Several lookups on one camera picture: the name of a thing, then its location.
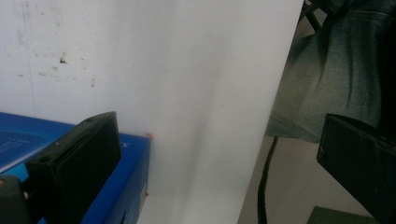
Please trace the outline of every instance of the white wall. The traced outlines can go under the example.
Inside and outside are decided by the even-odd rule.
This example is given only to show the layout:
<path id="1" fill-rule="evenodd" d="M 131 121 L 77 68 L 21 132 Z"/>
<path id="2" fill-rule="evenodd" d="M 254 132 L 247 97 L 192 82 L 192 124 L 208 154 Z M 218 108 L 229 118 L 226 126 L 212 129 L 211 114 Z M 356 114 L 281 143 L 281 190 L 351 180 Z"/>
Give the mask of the white wall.
<path id="1" fill-rule="evenodd" d="M 235 223 L 300 1 L 0 2 L 0 110 L 154 134 L 140 223 Z"/>

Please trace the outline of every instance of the black cable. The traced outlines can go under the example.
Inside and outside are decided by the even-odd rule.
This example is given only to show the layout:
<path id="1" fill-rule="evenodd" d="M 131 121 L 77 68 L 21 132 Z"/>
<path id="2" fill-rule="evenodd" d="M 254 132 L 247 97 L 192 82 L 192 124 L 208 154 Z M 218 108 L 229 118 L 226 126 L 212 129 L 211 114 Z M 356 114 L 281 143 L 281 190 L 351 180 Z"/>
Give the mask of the black cable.
<path id="1" fill-rule="evenodd" d="M 273 144 L 271 145 L 267 159 L 265 160 L 264 169 L 262 170 L 262 179 L 260 180 L 259 190 L 257 193 L 257 216 L 259 224 L 267 223 L 267 214 L 265 211 L 265 190 L 267 188 L 268 171 L 270 169 L 271 159 L 274 155 L 276 143 L 277 137 L 274 137 Z"/>

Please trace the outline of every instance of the blue box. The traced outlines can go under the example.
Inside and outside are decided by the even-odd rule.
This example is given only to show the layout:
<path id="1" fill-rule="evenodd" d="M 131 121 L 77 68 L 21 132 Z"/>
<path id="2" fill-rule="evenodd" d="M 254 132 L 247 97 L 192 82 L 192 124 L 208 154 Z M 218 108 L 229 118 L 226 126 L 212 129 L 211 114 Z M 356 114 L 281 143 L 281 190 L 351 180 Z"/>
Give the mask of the blue box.
<path id="1" fill-rule="evenodd" d="M 0 175 L 23 181 L 28 177 L 24 161 L 73 127 L 0 112 Z M 120 145 L 121 160 L 81 223 L 137 222 L 146 198 L 150 139 L 121 133 Z"/>

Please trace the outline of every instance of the gray cloth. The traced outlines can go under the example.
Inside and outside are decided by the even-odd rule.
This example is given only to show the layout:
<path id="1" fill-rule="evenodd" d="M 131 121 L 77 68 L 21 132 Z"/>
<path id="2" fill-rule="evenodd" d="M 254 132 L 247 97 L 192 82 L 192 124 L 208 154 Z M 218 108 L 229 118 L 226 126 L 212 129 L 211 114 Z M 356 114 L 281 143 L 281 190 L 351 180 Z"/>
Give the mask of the gray cloth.
<path id="1" fill-rule="evenodd" d="M 378 46 L 396 1 L 315 1 L 329 13 L 314 35 L 293 41 L 266 135 L 320 141 L 327 113 L 377 127 Z"/>

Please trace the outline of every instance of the green surface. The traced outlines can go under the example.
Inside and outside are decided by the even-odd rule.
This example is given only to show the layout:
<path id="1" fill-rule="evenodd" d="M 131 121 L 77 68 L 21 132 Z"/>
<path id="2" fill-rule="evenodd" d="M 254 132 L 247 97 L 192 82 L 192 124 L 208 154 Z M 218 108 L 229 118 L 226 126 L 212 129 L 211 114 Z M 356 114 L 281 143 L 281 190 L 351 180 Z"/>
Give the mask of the green surface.
<path id="1" fill-rule="evenodd" d="M 379 224 L 372 217 L 315 207 L 307 224 Z"/>

